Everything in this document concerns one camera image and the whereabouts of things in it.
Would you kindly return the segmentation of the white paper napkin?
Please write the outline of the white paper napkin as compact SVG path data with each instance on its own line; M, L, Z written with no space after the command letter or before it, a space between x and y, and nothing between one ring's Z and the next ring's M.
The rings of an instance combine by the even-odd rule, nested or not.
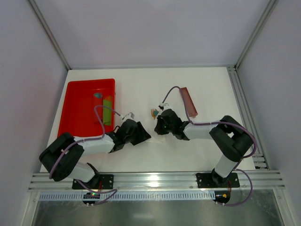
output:
M157 117L154 120L153 117L147 116L143 121L146 131L151 135L151 138L148 139L146 142L148 143L156 143L156 144L165 144L166 143L166 136L165 135L158 135L154 129L157 124Z

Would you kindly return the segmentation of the orange plastic fork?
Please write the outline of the orange plastic fork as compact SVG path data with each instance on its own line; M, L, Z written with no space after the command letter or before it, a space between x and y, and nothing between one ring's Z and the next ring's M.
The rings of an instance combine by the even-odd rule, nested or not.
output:
M154 120L156 119L158 113L159 111L157 109L151 109L151 116L153 117Z

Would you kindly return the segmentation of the brown utensil case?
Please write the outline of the brown utensil case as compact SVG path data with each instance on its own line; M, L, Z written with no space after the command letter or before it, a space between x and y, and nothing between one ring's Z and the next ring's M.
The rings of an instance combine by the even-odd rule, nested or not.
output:
M191 118L195 118L196 116L198 116L198 112L194 106L194 103L191 99L188 89L186 87L183 87L183 88L181 88L181 91L182 91L183 98L184 98L184 101L186 104L188 116Z

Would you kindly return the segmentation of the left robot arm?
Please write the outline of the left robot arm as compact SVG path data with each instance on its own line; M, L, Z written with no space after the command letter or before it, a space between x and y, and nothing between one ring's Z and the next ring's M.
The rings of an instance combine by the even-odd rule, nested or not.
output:
M74 137L66 132L61 134L39 156L39 161L55 182L73 178L90 189L96 189L102 180L101 174L91 163L81 163L80 158L97 153L114 153L126 144L133 146L145 142L151 135L141 122L132 119L123 121L116 131L100 137Z

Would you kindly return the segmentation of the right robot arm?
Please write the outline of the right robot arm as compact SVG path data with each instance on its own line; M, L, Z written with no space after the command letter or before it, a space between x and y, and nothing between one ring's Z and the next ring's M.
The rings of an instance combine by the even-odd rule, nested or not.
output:
M231 116L210 123L182 121L172 109L157 115L154 131L159 135L173 134L179 140L207 139L215 142L222 156L210 173L197 173L198 188L239 187L234 170L253 146L257 147L254 136Z

